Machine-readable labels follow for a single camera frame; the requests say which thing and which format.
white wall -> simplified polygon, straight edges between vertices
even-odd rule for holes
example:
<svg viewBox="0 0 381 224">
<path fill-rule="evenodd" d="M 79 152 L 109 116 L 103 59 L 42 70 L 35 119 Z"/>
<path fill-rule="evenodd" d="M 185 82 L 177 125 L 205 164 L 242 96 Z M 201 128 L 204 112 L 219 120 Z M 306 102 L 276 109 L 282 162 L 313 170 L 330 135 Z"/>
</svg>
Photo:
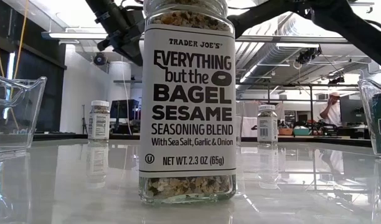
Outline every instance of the white wall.
<svg viewBox="0 0 381 224">
<path fill-rule="evenodd" d="M 131 88 L 131 99 L 138 100 L 139 105 L 142 105 L 142 88 Z"/>
<path fill-rule="evenodd" d="M 82 118 L 85 105 L 85 121 L 93 100 L 107 100 L 109 76 L 67 45 L 63 80 L 60 131 L 82 134 Z"/>
<path fill-rule="evenodd" d="M 109 64 L 108 101 L 131 99 L 131 84 L 114 83 L 115 80 L 131 80 L 131 65 L 126 62 L 110 62 Z"/>
</svg>

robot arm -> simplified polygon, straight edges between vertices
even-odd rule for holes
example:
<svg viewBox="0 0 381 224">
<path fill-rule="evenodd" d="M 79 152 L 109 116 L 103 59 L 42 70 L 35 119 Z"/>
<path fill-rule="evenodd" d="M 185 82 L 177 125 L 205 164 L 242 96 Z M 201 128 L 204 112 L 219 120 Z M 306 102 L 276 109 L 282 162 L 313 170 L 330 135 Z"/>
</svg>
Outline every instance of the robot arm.
<svg viewBox="0 0 381 224">
<path fill-rule="evenodd" d="M 114 51 L 142 65 L 139 38 L 144 30 L 142 12 L 137 7 L 118 7 L 113 0 L 86 0 L 108 33 L 99 50 L 112 45 Z M 229 16 L 240 37 L 248 28 L 285 12 L 295 12 L 323 29 L 337 32 L 381 65 L 381 31 L 354 14 L 347 0 L 269 0 L 239 16 Z"/>
</svg>

white countertop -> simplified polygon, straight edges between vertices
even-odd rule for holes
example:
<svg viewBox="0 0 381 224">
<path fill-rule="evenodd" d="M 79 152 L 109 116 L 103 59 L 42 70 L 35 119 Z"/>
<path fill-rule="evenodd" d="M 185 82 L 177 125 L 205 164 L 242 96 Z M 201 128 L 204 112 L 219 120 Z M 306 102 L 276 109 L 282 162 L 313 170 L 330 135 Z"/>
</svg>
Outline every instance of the white countertop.
<svg viewBox="0 0 381 224">
<path fill-rule="evenodd" d="M 62 140 L 0 154 L 0 223 L 381 223 L 381 159 L 371 148 L 284 142 L 275 159 L 242 147 L 234 198 L 155 206 L 138 196 L 137 141 L 110 141 L 97 185 L 88 184 L 90 150 Z M 261 188 L 267 171 L 278 176 L 274 190 Z"/>
</svg>

spice jar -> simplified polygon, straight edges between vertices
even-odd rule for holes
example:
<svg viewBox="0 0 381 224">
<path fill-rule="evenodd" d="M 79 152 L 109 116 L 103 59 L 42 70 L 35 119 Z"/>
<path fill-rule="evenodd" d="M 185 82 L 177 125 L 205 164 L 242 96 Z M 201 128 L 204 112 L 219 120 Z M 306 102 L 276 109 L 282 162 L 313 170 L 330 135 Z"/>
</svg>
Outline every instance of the spice jar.
<svg viewBox="0 0 381 224">
<path fill-rule="evenodd" d="M 145 203 L 236 191 L 234 28 L 225 0 L 145 0 L 139 194 Z"/>
<path fill-rule="evenodd" d="M 258 107 L 258 134 L 257 140 L 261 147 L 270 147 L 278 143 L 278 115 L 274 105 Z"/>
<path fill-rule="evenodd" d="M 109 140 L 109 133 L 109 102 L 100 100 L 92 101 L 88 124 L 88 140 L 93 142 L 107 142 Z"/>
</svg>

white label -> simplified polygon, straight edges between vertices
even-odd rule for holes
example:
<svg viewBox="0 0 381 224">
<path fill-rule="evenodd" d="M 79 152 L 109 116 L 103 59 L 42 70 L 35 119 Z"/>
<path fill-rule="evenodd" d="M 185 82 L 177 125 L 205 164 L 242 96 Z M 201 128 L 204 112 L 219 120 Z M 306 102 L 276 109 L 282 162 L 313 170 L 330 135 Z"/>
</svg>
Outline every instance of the white label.
<svg viewBox="0 0 381 224">
<path fill-rule="evenodd" d="M 90 114 L 88 123 L 89 139 L 106 139 L 110 133 L 110 114 Z"/>
<path fill-rule="evenodd" d="M 258 118 L 258 141 L 278 141 L 278 119 Z"/>
<path fill-rule="evenodd" d="M 234 174 L 233 34 L 152 24 L 143 55 L 139 175 Z"/>
</svg>

